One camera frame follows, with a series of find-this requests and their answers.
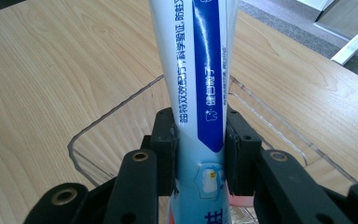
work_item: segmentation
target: white tube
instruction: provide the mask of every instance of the white tube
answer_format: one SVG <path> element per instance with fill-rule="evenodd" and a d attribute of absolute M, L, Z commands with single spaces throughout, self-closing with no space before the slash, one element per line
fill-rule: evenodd
<path fill-rule="evenodd" d="M 238 0 L 150 0 L 179 141 L 170 223 L 231 223 L 224 138 Z"/>

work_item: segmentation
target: transparent container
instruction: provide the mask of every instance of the transparent container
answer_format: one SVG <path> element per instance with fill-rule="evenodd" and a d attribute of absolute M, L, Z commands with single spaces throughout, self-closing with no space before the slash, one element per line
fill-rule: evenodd
<path fill-rule="evenodd" d="M 228 103 L 258 132 L 264 149 L 289 152 L 318 184 L 346 194 L 357 183 L 235 77 L 230 78 Z M 138 149 L 144 135 L 151 134 L 156 113 L 170 106 L 160 76 L 74 136 L 68 149 L 75 168 L 95 186 L 115 177 L 124 155 Z M 165 223 L 167 201 L 167 197 L 159 199 L 159 223 Z M 258 223 L 251 207 L 231 207 L 231 212 L 233 223 Z"/>

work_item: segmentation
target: blue stripe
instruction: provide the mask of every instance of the blue stripe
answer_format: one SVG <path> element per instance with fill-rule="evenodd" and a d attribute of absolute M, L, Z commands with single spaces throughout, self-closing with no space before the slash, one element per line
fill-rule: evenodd
<path fill-rule="evenodd" d="M 193 17 L 198 138 L 218 152 L 224 142 L 218 1 L 194 0 Z"/>

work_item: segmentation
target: wood grain surface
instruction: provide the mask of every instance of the wood grain surface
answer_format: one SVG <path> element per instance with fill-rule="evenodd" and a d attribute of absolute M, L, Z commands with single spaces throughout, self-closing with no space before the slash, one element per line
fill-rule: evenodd
<path fill-rule="evenodd" d="M 91 183 L 72 136 L 162 74 L 147 1 L 29 0 L 0 11 L 0 223 Z M 358 76 L 240 13 L 232 75 L 358 179 Z"/>

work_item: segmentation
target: toothpaste tube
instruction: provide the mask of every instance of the toothpaste tube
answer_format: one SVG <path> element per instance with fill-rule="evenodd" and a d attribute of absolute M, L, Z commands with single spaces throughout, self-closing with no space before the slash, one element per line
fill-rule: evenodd
<path fill-rule="evenodd" d="M 150 0 L 178 131 L 170 223 L 231 223 L 224 170 L 237 0 Z"/>

